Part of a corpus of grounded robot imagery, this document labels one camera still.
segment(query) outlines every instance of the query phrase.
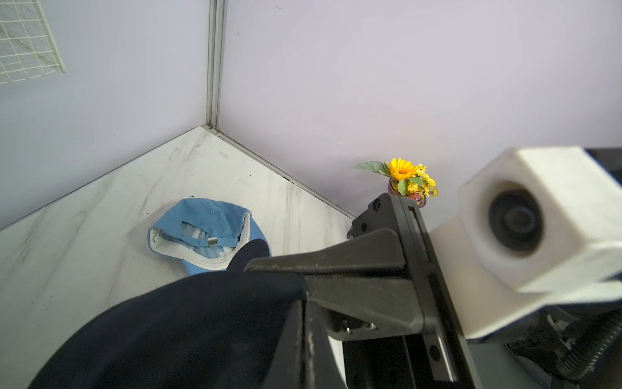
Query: flower bouquet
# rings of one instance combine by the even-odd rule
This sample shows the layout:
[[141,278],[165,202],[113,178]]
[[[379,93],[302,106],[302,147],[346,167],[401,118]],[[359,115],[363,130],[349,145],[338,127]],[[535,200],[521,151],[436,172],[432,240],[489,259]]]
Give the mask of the flower bouquet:
[[428,173],[425,172],[427,166],[419,164],[413,166],[411,161],[395,159],[391,163],[381,161],[368,161],[358,164],[355,169],[369,170],[374,173],[389,177],[387,192],[390,194],[400,194],[410,197],[417,201],[419,207],[423,207],[427,202],[427,197],[436,197],[439,190]]

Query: marble floor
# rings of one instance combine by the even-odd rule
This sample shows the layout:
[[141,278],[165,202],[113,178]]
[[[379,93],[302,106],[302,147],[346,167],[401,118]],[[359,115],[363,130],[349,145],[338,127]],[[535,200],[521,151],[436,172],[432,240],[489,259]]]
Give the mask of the marble floor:
[[[107,308],[185,277],[147,247],[180,199],[250,209],[273,255],[345,240],[351,219],[198,127],[0,231],[0,387],[25,388]],[[332,343],[339,354],[340,344]]]

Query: wire grid shelf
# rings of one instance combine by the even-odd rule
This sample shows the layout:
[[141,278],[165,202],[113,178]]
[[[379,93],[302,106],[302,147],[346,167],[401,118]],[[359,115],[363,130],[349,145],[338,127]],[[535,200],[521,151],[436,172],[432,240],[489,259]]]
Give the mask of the wire grid shelf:
[[65,73],[39,0],[0,0],[0,84]]

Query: black cable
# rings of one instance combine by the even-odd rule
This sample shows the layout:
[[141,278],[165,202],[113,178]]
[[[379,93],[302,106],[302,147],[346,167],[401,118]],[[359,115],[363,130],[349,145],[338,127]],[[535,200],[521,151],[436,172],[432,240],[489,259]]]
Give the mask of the black cable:
[[621,334],[622,309],[601,315],[559,360],[557,369],[568,380],[580,380],[594,369]]

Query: camera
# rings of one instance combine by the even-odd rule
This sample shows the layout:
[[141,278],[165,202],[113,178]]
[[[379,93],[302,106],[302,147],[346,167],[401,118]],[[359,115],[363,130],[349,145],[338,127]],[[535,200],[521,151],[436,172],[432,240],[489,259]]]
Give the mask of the camera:
[[510,149],[460,188],[458,215],[430,238],[467,338],[544,306],[622,298],[619,156]]

